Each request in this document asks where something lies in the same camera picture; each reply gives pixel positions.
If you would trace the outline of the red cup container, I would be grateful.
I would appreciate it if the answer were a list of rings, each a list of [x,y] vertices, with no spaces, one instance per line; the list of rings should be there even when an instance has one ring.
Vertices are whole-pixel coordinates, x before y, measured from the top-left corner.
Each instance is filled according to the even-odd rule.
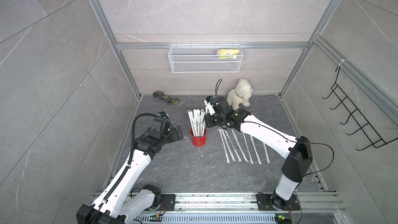
[[[195,137],[193,135],[193,130],[190,130],[190,134],[191,134],[191,143],[196,146],[196,147],[202,147],[206,144],[207,141],[207,129],[204,130],[204,135],[202,137]]]

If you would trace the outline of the bundle of white straws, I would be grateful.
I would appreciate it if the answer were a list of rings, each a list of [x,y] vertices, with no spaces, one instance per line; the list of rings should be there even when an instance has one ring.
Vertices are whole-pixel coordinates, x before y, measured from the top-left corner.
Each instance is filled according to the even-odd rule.
[[[195,137],[202,137],[205,130],[205,111],[204,110],[187,110],[191,123],[191,129]]]

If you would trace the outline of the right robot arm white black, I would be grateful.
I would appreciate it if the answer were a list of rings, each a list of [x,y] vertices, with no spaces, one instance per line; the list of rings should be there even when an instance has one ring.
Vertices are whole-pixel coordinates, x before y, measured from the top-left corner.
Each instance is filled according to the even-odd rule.
[[[223,96],[216,98],[208,96],[204,103],[208,128],[215,126],[233,128],[248,134],[274,149],[285,159],[282,176],[271,196],[271,201],[277,210],[286,208],[313,162],[309,140],[304,136],[296,138],[287,135],[262,122],[245,109],[234,110]]]

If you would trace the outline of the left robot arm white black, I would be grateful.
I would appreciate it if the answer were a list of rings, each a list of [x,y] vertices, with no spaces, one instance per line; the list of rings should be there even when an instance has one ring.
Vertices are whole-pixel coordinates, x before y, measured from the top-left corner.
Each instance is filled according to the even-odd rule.
[[[82,205],[76,214],[79,224],[129,224],[138,221],[139,215],[145,211],[160,211],[158,216],[165,214],[174,206],[174,195],[162,199],[161,189],[145,185],[139,192],[131,190],[141,173],[150,164],[155,150],[150,153],[136,149],[132,153],[132,161],[126,159],[116,177],[97,197],[91,205]]]

